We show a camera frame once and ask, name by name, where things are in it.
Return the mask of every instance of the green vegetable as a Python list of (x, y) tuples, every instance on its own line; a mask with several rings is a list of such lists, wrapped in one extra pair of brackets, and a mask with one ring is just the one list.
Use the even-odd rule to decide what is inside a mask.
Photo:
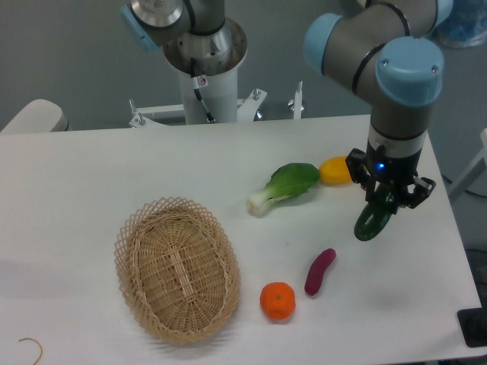
[(310, 163), (288, 163), (275, 171), (264, 189), (247, 197), (250, 213), (261, 215), (281, 200), (301, 195), (320, 179), (320, 171)]
[(354, 234), (360, 241), (372, 240), (386, 226), (396, 209), (390, 187), (380, 184), (355, 223)]

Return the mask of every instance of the cucumber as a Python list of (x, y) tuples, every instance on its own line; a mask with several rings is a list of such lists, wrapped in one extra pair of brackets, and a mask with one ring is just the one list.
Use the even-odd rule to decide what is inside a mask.
[(380, 184), (355, 223), (354, 234), (360, 241), (372, 240), (386, 226), (396, 208), (389, 186)]

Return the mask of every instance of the toy orange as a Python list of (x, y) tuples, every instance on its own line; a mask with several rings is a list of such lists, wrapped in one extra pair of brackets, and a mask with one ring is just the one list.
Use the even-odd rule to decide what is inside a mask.
[(294, 290), (286, 283), (267, 284), (260, 294), (260, 306), (270, 319), (288, 318), (296, 308)]
[(319, 171), (320, 180), (323, 184), (341, 185), (352, 181), (345, 162), (346, 158), (346, 156), (334, 157), (321, 164)]

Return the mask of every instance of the white table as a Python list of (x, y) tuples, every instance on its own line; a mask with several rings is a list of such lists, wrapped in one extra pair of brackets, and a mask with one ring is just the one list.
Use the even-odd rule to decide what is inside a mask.
[[(368, 117), (0, 136), (0, 359), (29, 364), (381, 364), (480, 356), (457, 310), (478, 307), (429, 139), (421, 176), (438, 183), (374, 240), (353, 226), (365, 205), (355, 184), (317, 186), (262, 218), (245, 198), (289, 162), (319, 166), (365, 148)], [(183, 196), (206, 206), (229, 236), (242, 277), (239, 307), (216, 337), (175, 348), (139, 328), (118, 289), (114, 243), (144, 203)], [(307, 297), (309, 265), (337, 262)], [(259, 295), (295, 290), (286, 325)]]

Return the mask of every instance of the yellow fruit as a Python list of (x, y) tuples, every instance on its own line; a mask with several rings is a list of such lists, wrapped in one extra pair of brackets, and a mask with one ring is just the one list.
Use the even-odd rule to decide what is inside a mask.
[(334, 157), (321, 164), (319, 170), (323, 184), (341, 185), (352, 181), (345, 159), (346, 156)]

